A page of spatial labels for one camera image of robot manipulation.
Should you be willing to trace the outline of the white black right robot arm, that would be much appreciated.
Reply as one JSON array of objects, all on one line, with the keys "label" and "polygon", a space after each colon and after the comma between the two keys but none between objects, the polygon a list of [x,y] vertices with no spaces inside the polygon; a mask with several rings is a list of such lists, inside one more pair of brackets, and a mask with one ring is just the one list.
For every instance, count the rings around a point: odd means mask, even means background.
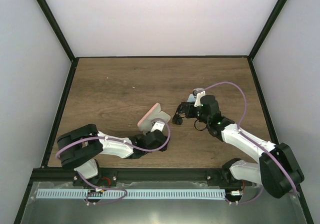
[{"label": "white black right robot arm", "polygon": [[234,159],[226,163],[222,179],[227,185],[247,180],[263,186],[273,197],[281,198],[304,181],[304,174],[291,148],[262,140],[239,127],[221,114],[213,95],[181,102],[173,116],[173,124],[181,125],[183,118],[194,118],[204,123],[212,137],[230,144],[250,156],[254,162]]}]

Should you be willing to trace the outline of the black sunglasses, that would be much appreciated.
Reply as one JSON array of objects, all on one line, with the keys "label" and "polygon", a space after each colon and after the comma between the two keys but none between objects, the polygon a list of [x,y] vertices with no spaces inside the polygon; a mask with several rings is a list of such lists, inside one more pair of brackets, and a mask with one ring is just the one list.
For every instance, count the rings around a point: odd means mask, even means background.
[{"label": "black sunglasses", "polygon": [[174,115],[171,122],[173,125],[179,126],[188,124],[196,131],[205,131],[207,129],[207,127],[204,124],[200,124],[197,119],[187,119],[186,117],[180,115]]}]

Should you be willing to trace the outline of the pink glasses case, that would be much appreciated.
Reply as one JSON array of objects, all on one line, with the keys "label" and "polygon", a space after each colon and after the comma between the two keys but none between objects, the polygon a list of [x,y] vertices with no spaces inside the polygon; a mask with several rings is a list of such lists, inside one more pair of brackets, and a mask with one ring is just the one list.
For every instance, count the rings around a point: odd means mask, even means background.
[{"label": "pink glasses case", "polygon": [[157,120],[161,120],[164,123],[168,123],[171,117],[161,110],[160,103],[155,103],[150,110],[142,117],[138,122],[137,127],[143,134],[151,132],[153,123]]}]

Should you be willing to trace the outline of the light blue cleaning cloth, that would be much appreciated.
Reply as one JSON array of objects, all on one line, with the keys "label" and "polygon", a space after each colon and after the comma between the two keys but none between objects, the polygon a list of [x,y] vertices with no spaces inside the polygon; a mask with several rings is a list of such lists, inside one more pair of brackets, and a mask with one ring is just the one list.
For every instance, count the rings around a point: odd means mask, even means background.
[{"label": "light blue cleaning cloth", "polygon": [[196,100],[197,100],[196,98],[197,98],[196,95],[190,94],[187,101],[188,102],[196,102]]}]

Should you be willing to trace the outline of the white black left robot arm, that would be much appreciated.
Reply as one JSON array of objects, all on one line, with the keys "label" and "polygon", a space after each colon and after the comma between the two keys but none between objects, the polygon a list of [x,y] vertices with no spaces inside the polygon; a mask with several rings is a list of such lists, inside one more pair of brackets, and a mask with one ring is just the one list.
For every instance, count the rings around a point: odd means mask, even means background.
[{"label": "white black left robot arm", "polygon": [[99,154],[116,156],[122,159],[139,159],[148,153],[166,151],[170,141],[164,129],[167,124],[162,121],[153,123],[151,130],[145,134],[131,137],[115,137],[98,131],[97,126],[88,124],[68,132],[57,139],[56,159],[61,161],[63,169],[74,170],[92,186],[102,180],[96,156]]}]

